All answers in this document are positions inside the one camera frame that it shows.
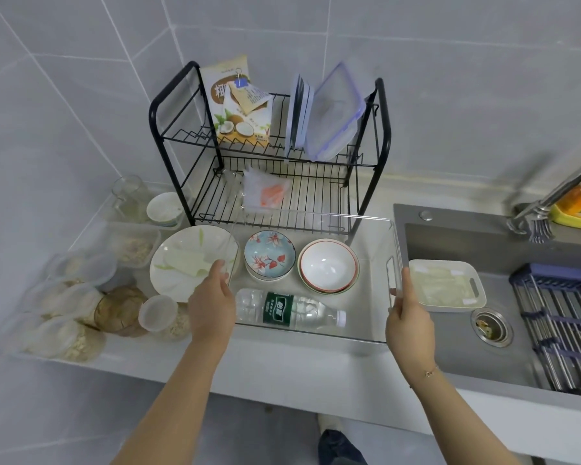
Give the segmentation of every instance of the sink drain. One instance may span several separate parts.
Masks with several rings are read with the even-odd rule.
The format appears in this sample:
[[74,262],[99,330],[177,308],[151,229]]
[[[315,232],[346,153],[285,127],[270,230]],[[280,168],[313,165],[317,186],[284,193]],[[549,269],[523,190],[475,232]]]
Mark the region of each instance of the sink drain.
[[487,344],[506,347],[512,342],[512,328],[503,315],[490,308],[472,312],[472,327],[476,335]]

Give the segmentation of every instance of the kitchen sink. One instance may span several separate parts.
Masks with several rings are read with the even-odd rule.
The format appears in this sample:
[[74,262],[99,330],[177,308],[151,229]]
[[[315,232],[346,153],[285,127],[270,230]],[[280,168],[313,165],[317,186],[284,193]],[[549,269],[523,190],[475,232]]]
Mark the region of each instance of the kitchen sink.
[[[581,230],[554,225],[555,240],[538,245],[509,232],[502,216],[395,204],[394,217],[403,265],[412,259],[465,261],[478,271],[486,291],[485,309],[431,313],[440,368],[550,389],[509,276],[527,263],[581,269]],[[478,319],[493,326],[492,339],[482,336]]]

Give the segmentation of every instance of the stainless steel faucet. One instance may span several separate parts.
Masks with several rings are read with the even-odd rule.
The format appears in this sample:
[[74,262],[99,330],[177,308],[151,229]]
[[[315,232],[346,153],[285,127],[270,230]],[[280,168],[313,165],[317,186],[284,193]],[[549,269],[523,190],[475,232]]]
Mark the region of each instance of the stainless steel faucet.
[[532,202],[508,219],[508,228],[518,235],[529,235],[532,243],[546,243],[554,238],[548,220],[551,208],[575,186],[581,183],[581,168],[570,175],[544,198]]

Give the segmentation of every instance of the water bottle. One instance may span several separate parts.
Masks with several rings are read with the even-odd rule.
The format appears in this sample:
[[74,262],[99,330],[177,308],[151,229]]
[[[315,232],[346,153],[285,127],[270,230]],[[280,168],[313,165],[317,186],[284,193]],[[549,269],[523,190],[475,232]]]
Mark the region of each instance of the water bottle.
[[346,325],[344,310],[335,310],[310,297],[241,289],[235,300],[238,322],[278,325],[292,330]]

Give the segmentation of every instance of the foot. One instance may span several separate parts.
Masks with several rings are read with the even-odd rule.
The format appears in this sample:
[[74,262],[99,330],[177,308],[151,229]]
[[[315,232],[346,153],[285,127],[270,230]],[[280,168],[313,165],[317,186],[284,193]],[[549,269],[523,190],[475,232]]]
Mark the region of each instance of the foot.
[[342,432],[342,421],[338,416],[331,416],[329,414],[317,414],[318,429],[321,434],[328,429]]

